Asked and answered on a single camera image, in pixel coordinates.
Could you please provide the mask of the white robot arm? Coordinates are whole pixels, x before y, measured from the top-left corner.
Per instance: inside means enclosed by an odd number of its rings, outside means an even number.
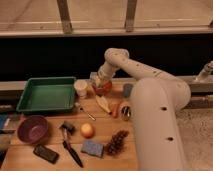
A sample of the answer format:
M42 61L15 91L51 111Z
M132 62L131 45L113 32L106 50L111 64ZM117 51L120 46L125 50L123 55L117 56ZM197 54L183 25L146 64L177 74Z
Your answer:
M110 80L119 69L136 79L130 95L139 171L189 171L175 112L191 99L189 84L170 73L129 58L121 48L109 48L98 70Z

